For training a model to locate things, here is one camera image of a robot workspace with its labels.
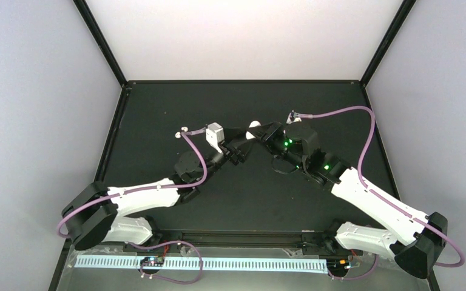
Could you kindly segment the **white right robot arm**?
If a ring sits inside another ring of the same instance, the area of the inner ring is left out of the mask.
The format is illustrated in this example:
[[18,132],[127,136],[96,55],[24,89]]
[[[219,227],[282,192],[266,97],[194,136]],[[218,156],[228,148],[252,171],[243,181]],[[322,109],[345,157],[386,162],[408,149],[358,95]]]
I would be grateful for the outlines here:
[[254,121],[246,134],[269,153],[292,164],[307,178],[334,196],[354,205],[382,228],[358,226],[349,221],[321,237],[323,249],[371,252],[394,261],[408,274],[426,279],[445,248],[438,233],[446,234],[447,219],[414,209],[359,176],[359,171],[320,148],[315,130],[304,122],[260,124]]

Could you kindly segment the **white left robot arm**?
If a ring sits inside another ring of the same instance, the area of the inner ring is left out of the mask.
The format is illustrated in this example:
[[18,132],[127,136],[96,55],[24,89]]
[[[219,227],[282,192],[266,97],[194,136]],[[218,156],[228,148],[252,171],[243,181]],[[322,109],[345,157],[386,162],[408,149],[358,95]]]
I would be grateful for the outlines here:
[[228,129],[216,122],[193,131],[182,127],[175,137],[185,140],[191,151],[180,155],[174,174],[129,187],[92,182],[62,210],[57,234],[71,240],[76,250],[104,242],[142,245],[154,229],[147,218],[134,214],[194,199],[226,162],[245,162],[255,141],[247,128]]

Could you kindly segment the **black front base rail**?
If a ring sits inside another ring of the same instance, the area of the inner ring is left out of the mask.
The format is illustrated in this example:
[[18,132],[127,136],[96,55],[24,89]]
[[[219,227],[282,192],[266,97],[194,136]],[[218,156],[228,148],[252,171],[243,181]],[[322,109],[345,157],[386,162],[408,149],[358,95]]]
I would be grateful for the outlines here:
[[155,230],[159,242],[181,240],[199,247],[333,247],[334,237],[324,232],[261,232]]

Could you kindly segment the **black frame post right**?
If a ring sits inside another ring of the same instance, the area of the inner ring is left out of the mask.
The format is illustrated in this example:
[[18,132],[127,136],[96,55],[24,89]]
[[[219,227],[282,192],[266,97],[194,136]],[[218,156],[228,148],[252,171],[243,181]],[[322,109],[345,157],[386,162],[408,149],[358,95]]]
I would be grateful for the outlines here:
[[373,57],[371,58],[371,61],[369,62],[360,79],[360,84],[362,87],[366,87],[369,84],[371,78],[374,76],[378,66],[382,62],[385,54],[396,38],[400,28],[405,23],[416,2],[416,0],[404,0],[401,2],[380,44],[378,45]]

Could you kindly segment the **black frame post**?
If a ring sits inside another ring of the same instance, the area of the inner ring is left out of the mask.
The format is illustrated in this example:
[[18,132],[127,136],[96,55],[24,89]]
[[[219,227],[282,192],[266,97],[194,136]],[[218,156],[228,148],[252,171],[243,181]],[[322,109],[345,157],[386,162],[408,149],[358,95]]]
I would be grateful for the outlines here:
[[87,1],[85,0],[73,0],[75,7],[85,22],[89,32],[91,33],[94,41],[96,42],[99,50],[104,56],[108,66],[114,74],[116,80],[121,87],[125,87],[127,79],[120,68],[120,65],[114,56],[110,45],[108,44],[103,32],[101,31],[98,22],[96,21]]
[[378,66],[382,62],[385,54],[396,38],[400,28],[405,23],[416,2],[416,0],[404,0],[401,2],[380,44],[378,45],[373,57],[371,58],[371,61],[369,62],[360,79],[360,84],[362,87],[366,87],[369,84],[371,78],[374,76]]

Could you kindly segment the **black frame post left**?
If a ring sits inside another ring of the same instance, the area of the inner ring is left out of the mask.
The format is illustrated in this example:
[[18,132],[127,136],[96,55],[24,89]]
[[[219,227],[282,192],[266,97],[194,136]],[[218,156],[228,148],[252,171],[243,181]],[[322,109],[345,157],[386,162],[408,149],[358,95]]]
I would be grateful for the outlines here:
[[108,44],[103,32],[101,31],[98,22],[96,21],[87,1],[85,0],[73,0],[75,7],[85,22],[89,32],[91,33],[94,41],[96,42],[99,50],[104,56],[108,66],[114,74],[116,80],[121,87],[125,87],[127,79],[120,68],[120,65],[114,56],[110,45]]

